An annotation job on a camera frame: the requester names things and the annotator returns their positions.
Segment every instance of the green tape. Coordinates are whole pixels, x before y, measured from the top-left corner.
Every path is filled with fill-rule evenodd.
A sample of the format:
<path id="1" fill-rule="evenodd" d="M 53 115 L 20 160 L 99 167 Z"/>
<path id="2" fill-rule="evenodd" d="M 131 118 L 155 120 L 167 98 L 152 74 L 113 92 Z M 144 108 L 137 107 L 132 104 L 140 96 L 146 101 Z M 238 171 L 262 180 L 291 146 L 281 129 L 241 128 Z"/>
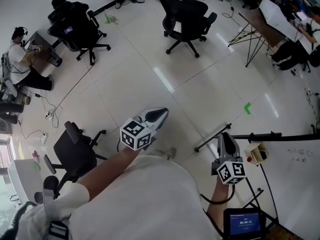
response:
<path id="1" fill-rule="evenodd" d="M 248 114 L 248 115 L 251 115 L 250 111 L 249 111 L 249 107 L 251 106 L 251 103 L 248 102 L 243 108 L 244 108 L 244 111 Z"/>

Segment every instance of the wall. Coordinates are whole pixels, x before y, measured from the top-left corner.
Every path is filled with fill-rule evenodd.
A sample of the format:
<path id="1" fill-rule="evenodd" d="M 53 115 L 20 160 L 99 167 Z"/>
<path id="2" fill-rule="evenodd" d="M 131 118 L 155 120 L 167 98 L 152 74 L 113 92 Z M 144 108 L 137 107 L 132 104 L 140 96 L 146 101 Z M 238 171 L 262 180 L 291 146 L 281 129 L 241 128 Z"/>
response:
<path id="1" fill-rule="evenodd" d="M 4 53 L 11 41 L 15 27 L 28 29 L 28 37 L 38 31 L 49 43 L 56 38 L 49 36 L 48 15 L 53 11 L 52 0 L 0 0 L 0 54 Z M 69 0 L 86 3 L 95 11 L 114 0 Z"/>

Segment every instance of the white shirt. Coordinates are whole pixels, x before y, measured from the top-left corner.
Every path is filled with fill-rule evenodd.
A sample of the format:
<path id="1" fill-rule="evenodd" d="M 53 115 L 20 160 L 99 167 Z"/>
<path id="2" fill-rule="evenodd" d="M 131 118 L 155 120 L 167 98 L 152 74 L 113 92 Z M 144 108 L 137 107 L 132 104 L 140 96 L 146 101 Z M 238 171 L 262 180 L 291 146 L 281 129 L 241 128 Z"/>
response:
<path id="1" fill-rule="evenodd" d="M 8 49 L 8 58 L 11 67 L 10 79 L 14 85 L 19 83 L 30 73 L 29 67 L 21 63 L 25 55 L 25 50 L 19 44 L 13 42 L 10 45 Z"/>
<path id="2" fill-rule="evenodd" d="M 74 190 L 71 194 L 75 199 L 73 207 L 74 203 L 89 199 L 84 186 L 74 185 L 77 185 L 77 194 Z M 37 216 L 39 212 L 23 216 L 18 240 L 41 239 L 39 225 L 45 220 L 42 216 L 39 221 Z M 33 235 L 28 233 L 28 228 L 33 228 Z M 95 199 L 74 209 L 68 228 L 73 240 L 219 239 L 203 211 L 192 176 L 179 165 L 151 155 L 138 156 Z"/>
<path id="3" fill-rule="evenodd" d="M 316 42 L 313 44 L 313 49 L 312 43 L 304 35 L 302 35 L 302 37 L 299 39 L 300 43 L 302 44 L 306 52 L 308 54 L 311 54 L 317 48 L 317 46 L 320 45 L 320 25 L 316 23 L 315 20 L 312 20 L 312 18 L 306 18 L 301 23 L 304 26 L 311 23 L 312 31 L 319 30 L 313 33 L 313 37 L 316 39 Z"/>

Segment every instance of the tile floor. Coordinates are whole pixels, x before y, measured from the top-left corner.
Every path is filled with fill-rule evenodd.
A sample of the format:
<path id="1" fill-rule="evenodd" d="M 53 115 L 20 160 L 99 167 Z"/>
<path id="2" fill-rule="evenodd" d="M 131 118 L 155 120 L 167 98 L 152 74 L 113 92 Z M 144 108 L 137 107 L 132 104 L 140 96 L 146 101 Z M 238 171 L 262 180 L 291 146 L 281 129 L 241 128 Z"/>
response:
<path id="1" fill-rule="evenodd" d="M 194 153 L 193 148 L 225 124 L 232 123 L 229 132 L 237 135 L 270 131 L 284 135 L 309 133 L 309 125 L 316 118 L 306 100 L 306 83 L 299 73 L 293 76 L 289 71 L 275 71 L 265 56 L 266 46 L 245 67 L 249 44 L 227 46 L 239 29 L 232 19 L 222 16 L 231 12 L 229 3 L 204 2 L 209 7 L 207 14 L 215 12 L 218 17 L 206 42 L 193 41 L 200 58 L 195 58 L 185 44 L 177 46 L 170 55 L 165 53 L 175 40 L 163 35 L 165 12 L 158 0 L 129 3 L 119 10 L 108 9 L 106 13 L 115 16 L 117 24 L 106 24 L 104 14 L 99 14 L 96 18 L 100 30 L 108 35 L 101 43 L 110 44 L 111 50 L 95 50 L 95 66 L 57 109 L 57 128 L 45 120 L 45 111 L 52 106 L 46 100 L 32 97 L 31 104 L 20 115 L 22 131 L 27 136 L 41 129 L 49 137 L 45 145 L 41 145 L 39 132 L 24 139 L 19 125 L 15 125 L 12 137 L 15 152 L 22 158 L 30 158 L 33 150 L 37 150 L 40 156 L 47 154 L 53 162 L 58 162 L 53 145 L 64 131 L 64 123 L 72 121 L 91 137 L 106 129 L 107 135 L 99 140 L 96 152 L 109 157 L 116 153 L 119 127 L 127 118 L 147 107 L 166 107 L 169 117 L 150 149 L 176 147 L 175 161 L 195 177 L 200 191 L 210 196 L 216 181 L 210 171 L 217 142 L 212 141 L 200 153 Z M 234 0 L 232 5 L 234 19 L 245 26 L 238 15 L 241 2 Z M 62 65 L 50 66 L 43 72 L 44 76 L 54 74 L 54 90 L 42 91 L 42 95 L 55 105 L 90 67 L 88 55 L 76 61 L 76 52 L 64 47 L 59 49 Z M 248 102 L 251 103 L 250 115 L 244 110 Z M 248 144 L 246 140 L 238 143 L 241 151 Z M 42 176 L 49 175 L 43 163 L 41 167 Z M 261 171 L 251 164 L 247 164 L 247 170 L 253 188 L 266 190 L 261 197 L 262 205 L 273 214 Z M 239 207 L 251 198 L 245 182 L 238 184 L 236 190 L 237 198 L 229 203 L 231 207 Z"/>

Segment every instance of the display screen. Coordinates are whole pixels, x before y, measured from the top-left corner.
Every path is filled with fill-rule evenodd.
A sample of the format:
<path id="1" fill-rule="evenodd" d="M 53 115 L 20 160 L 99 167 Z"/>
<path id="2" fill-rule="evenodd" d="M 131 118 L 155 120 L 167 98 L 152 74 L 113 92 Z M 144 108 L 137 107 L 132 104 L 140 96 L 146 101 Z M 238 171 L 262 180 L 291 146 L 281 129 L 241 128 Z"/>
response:
<path id="1" fill-rule="evenodd" d="M 72 31 L 72 26 L 66 28 L 66 29 L 64 30 L 64 33 L 65 33 L 65 34 L 68 34 L 70 31 Z"/>
<path id="2" fill-rule="evenodd" d="M 240 235 L 260 231 L 259 213 L 230 215 L 230 235 Z"/>

